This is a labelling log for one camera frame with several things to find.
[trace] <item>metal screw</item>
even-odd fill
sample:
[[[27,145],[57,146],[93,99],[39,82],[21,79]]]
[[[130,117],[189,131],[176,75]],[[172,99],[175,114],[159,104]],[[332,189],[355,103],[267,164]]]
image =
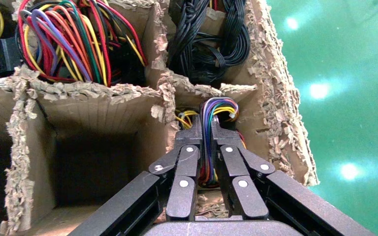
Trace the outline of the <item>metal screw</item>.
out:
[[[266,164],[263,164],[263,165],[260,165],[260,168],[263,169],[263,170],[268,170],[270,167]]]
[[[154,166],[154,169],[155,169],[156,171],[161,171],[161,170],[163,170],[163,166],[161,166],[161,165],[156,165],[156,166]]]
[[[187,182],[186,180],[181,180],[179,182],[179,185],[182,187],[182,188],[185,188],[189,185],[189,182]]]
[[[240,180],[240,181],[238,181],[238,185],[242,188],[245,188],[245,187],[247,187],[248,183],[245,180]]]

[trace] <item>green wire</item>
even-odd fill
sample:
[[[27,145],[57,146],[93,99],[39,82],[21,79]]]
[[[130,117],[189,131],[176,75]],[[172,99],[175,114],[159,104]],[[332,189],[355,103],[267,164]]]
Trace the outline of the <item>green wire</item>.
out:
[[[67,1],[67,0],[63,0],[59,3],[59,5],[63,5],[63,4],[68,4],[73,8],[74,14],[78,17],[78,26],[79,26],[80,30],[82,31],[82,33],[84,32],[84,35],[86,35],[85,27],[83,26],[83,22],[82,22],[82,20],[79,16],[79,13],[76,10],[76,6],[72,2]],[[89,41],[87,41],[87,40],[83,40],[83,41],[85,42],[85,45],[88,49],[88,52],[89,52],[89,55],[90,55],[89,57],[90,57],[91,63],[92,63],[92,67],[93,67],[94,73],[96,75],[96,80],[99,84],[101,84],[100,74],[98,73],[97,64],[96,64],[95,57],[92,53],[91,45],[90,45]]]

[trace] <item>black wire bundle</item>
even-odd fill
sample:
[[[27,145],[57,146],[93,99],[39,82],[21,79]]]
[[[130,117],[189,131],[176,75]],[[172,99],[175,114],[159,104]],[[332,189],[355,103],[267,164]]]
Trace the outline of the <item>black wire bundle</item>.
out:
[[[227,13],[223,37],[199,32],[208,0],[187,0],[176,35],[169,46],[168,66],[192,84],[219,85],[228,67],[242,64],[250,51],[244,24],[245,0],[223,0]],[[216,42],[219,49],[205,41]]]

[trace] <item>green table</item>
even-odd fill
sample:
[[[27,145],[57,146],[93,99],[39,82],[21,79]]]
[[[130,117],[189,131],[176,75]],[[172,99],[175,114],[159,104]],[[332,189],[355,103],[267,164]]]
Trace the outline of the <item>green table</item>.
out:
[[[378,0],[268,0],[319,186],[378,235]]]

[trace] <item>black connector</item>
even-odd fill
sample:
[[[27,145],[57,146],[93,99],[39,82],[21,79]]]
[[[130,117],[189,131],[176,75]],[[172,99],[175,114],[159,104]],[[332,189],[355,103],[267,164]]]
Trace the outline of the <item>black connector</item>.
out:
[[[0,75],[9,76],[21,65],[21,56],[15,37],[0,39]]]

